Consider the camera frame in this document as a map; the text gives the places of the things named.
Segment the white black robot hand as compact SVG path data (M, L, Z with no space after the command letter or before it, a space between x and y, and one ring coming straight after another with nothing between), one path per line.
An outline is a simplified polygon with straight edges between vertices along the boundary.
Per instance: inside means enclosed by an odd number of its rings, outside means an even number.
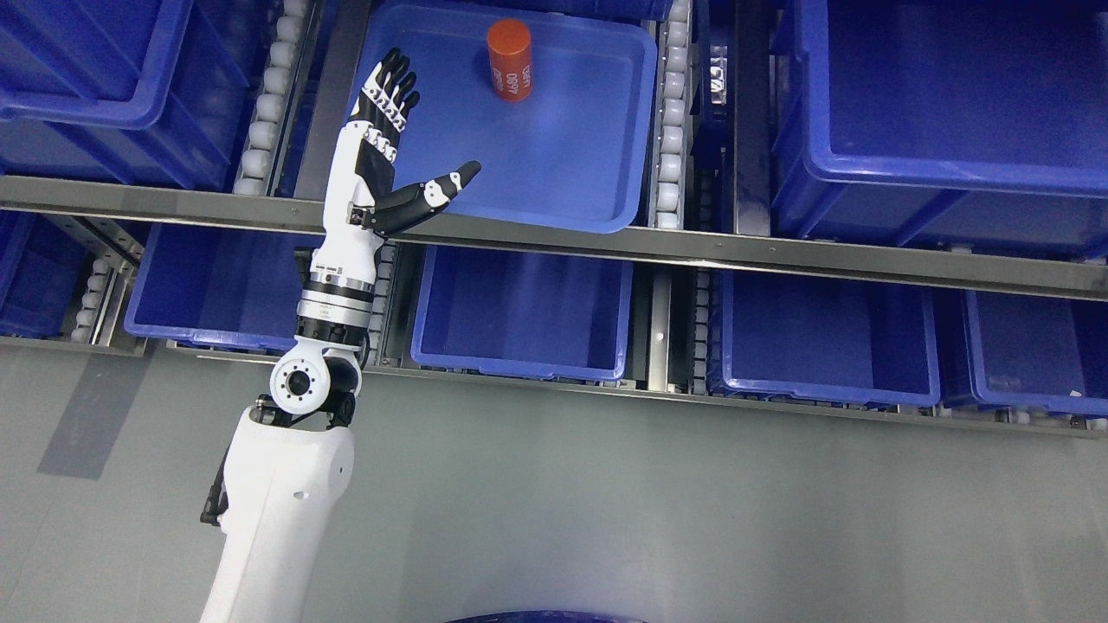
M324 283L371 284L384 241L440 215L482 170L471 159L438 177L396 186L400 141L420 101L417 81L410 59L391 48L357 90L335 144L325 188L325 239L309 269Z

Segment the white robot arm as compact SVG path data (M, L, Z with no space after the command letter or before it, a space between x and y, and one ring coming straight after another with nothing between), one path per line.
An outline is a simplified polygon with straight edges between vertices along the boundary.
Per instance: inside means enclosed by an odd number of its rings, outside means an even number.
M242 411L225 456L225 533L203 622L300 622L335 505L353 471L373 251L312 256L293 350Z

